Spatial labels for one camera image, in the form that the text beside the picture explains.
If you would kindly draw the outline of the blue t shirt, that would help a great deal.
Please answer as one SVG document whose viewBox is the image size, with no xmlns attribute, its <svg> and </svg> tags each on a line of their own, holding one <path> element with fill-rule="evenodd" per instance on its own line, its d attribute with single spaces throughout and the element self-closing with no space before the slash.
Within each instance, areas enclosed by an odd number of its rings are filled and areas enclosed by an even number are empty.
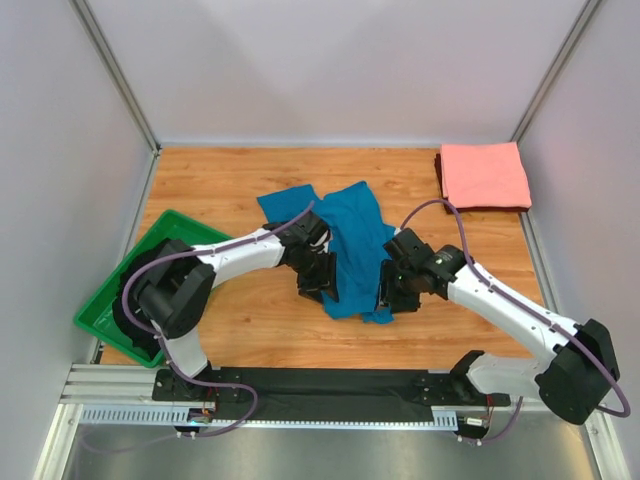
<svg viewBox="0 0 640 480">
<path fill-rule="evenodd" d="M 382 262 L 389 258 L 384 244 L 395 228 L 386 224 L 379 203 L 364 181 L 320 198 L 309 184 L 291 187 L 257 198 L 266 219 L 286 222 L 309 203 L 312 211 L 330 227 L 329 251 L 337 258 L 338 298 L 322 295 L 324 310 L 334 320 L 359 315 L 365 323 L 380 325 L 394 320 L 388 308 L 378 304 Z"/>
</svg>

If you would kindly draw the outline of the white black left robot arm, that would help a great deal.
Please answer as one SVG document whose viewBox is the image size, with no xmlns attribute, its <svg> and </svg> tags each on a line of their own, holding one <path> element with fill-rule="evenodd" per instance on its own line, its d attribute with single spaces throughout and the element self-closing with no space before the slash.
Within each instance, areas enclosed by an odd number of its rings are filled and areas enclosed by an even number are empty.
<svg viewBox="0 0 640 480">
<path fill-rule="evenodd" d="M 212 379 L 198 333 L 210 292 L 236 277 L 287 266 L 297 275 L 300 296 L 320 304 L 336 301 L 331 239 L 328 224 L 306 209 L 285 223 L 217 244 L 191 247 L 170 240 L 124 284 L 123 312 L 135 324 L 131 308 L 140 309 L 148 322 L 138 327 L 158 342 L 177 375 L 200 386 Z"/>
</svg>

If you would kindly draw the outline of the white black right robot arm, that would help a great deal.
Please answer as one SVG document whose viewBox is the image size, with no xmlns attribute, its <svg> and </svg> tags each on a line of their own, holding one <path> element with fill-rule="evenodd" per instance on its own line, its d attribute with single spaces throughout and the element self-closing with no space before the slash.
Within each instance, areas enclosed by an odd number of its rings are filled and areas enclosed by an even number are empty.
<svg viewBox="0 0 640 480">
<path fill-rule="evenodd" d="M 423 294 L 464 307 L 522 345 L 529 358 L 466 354 L 457 375 L 480 394 L 539 399 L 562 420 L 582 425 L 620 378 L 608 328 L 559 315 L 511 289 L 464 250 L 433 250 L 406 228 L 384 246 L 380 303 L 394 313 L 417 311 Z"/>
</svg>

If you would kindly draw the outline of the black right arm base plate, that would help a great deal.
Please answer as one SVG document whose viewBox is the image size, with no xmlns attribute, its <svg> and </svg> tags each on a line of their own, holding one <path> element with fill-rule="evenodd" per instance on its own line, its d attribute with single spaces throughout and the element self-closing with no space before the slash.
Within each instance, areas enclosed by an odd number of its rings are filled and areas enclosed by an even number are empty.
<svg viewBox="0 0 640 480">
<path fill-rule="evenodd" d="M 429 406 L 507 407 L 507 394 L 483 394 L 462 374 L 419 372 L 413 380 L 420 398 Z"/>
</svg>

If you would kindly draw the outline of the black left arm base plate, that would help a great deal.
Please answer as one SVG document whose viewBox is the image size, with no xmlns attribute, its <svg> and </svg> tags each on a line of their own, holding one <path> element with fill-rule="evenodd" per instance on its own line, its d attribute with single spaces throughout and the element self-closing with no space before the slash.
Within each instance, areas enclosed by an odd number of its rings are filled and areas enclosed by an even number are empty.
<svg viewBox="0 0 640 480">
<path fill-rule="evenodd" d="M 217 393 L 217 388 L 195 385 L 171 369 L 160 369 L 155 375 L 151 398 L 164 402 L 207 402 L 212 401 Z"/>
</svg>

